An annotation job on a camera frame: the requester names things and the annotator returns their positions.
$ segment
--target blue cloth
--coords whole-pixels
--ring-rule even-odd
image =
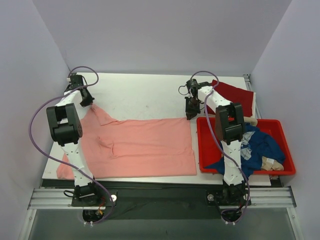
[[[277,160],[280,164],[285,161],[285,154],[281,151],[276,141],[268,134],[261,132],[256,126],[249,123],[245,125],[245,137],[241,144],[241,169],[248,178],[255,170],[261,170],[262,157]],[[208,165],[206,169],[216,169],[220,174],[225,174],[224,157],[220,161]]]

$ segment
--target white table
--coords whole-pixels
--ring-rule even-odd
[[[93,73],[79,72],[87,82],[93,83],[96,76]],[[185,75],[151,75],[151,74],[117,74],[99,73],[99,83],[90,87],[89,91],[95,98],[94,103],[104,109],[117,120],[146,120],[185,117],[185,98],[178,93],[178,87],[185,85],[190,76]],[[211,82],[211,76],[196,76],[198,82]],[[220,77],[221,82],[247,89],[243,77]],[[254,96],[253,115],[255,113]],[[88,107],[76,107],[79,118],[82,119]],[[144,182],[144,183],[175,183],[175,184],[222,184],[220,174],[201,173],[198,167],[198,136],[196,119],[190,121],[192,148],[197,163],[197,174],[194,176],[164,176],[164,177],[112,177],[98,179],[101,181]],[[62,159],[64,152],[55,142],[50,155]],[[42,179],[57,180],[58,162],[48,160]],[[249,178],[252,186],[270,186],[268,175],[252,175]]]

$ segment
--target beige cloth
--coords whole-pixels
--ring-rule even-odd
[[[283,171],[285,168],[277,160],[263,156],[261,169],[265,171]]]

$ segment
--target gray floor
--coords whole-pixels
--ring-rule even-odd
[[[248,209],[236,226],[212,220],[109,220],[93,227],[79,210],[38,210],[30,240],[292,240],[287,210]]]

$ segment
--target red plastic basket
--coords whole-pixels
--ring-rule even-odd
[[[210,117],[210,123],[213,129],[215,129],[214,117]],[[207,169],[205,168],[208,165],[218,162],[222,154],[217,148],[209,127],[207,119],[205,117],[199,117],[196,120],[197,135],[198,135],[198,147],[199,147],[199,166],[200,170],[203,173],[217,173],[216,169]],[[267,133],[274,138],[278,143],[281,150],[285,155],[285,160],[283,163],[283,171],[254,171],[254,174],[258,175],[294,175],[296,173],[296,168],[292,160],[288,144],[285,138],[284,131],[282,129],[281,123],[278,120],[274,119],[258,119],[257,127],[261,132]]]

